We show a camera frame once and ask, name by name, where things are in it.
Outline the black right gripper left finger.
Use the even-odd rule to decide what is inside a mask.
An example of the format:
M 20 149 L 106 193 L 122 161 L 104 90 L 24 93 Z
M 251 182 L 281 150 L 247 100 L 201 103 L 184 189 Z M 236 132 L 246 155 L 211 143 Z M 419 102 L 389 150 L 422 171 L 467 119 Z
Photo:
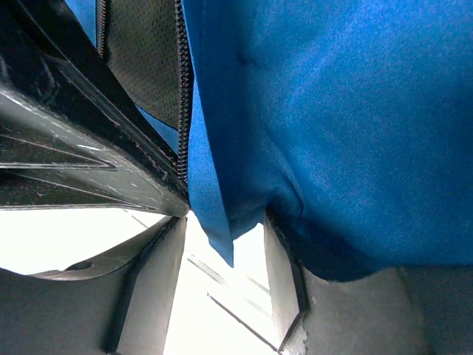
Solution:
M 1 271 L 3 354 L 161 354 L 187 220 L 165 217 L 63 271 Z

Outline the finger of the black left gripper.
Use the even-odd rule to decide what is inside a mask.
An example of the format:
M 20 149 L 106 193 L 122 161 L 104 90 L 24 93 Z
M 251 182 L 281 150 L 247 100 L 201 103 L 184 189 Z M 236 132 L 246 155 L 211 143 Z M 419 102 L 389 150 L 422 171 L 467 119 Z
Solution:
M 187 214 L 171 147 L 64 1 L 1 3 L 1 207 Z

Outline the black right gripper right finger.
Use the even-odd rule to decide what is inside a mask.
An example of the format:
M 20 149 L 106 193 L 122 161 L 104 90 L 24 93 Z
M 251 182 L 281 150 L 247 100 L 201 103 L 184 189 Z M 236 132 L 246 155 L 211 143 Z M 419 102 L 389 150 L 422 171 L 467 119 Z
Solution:
M 472 269 L 389 268 L 351 282 L 305 269 L 290 229 L 265 215 L 265 258 L 281 354 L 470 354 Z

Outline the blue and black jacket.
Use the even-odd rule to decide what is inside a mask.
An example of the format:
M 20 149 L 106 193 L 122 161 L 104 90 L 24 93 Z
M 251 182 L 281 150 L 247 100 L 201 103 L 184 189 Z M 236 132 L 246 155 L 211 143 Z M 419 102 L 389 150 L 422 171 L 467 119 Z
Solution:
M 70 1 L 144 118 L 187 153 L 191 210 L 228 264 L 273 210 L 302 265 L 349 281 L 472 264 L 470 1 Z

